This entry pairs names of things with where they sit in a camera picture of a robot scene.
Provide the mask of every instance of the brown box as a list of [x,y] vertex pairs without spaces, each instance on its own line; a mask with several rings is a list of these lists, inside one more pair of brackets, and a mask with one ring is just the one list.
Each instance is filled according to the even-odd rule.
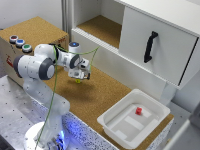
[[9,38],[12,35],[17,35],[19,39],[25,40],[26,44],[32,46],[33,52],[39,44],[60,44],[67,49],[69,44],[69,36],[66,32],[60,30],[49,22],[40,17],[35,17],[24,21],[12,27],[0,31],[0,54],[3,59],[5,71],[19,85],[23,85],[23,80],[20,79],[14,71],[13,61],[18,55],[33,55],[32,53],[23,53],[21,49],[16,48],[16,45],[9,43]]

